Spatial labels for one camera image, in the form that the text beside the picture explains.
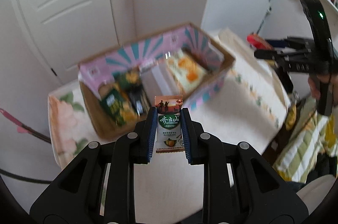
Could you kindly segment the person's right hand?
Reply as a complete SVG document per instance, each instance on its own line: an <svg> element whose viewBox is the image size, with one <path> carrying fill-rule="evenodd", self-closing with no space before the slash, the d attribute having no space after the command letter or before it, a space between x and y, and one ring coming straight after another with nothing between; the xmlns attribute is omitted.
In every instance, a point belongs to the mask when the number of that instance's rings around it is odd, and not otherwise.
<svg viewBox="0 0 338 224"><path fill-rule="evenodd" d="M318 100L321 96L320 90L317 87L318 82L330 83L332 87L332 95L333 95L333 106L337 106L338 104L338 75L310 75L308 77L308 84L311 90L311 95L313 98Z"/></svg>

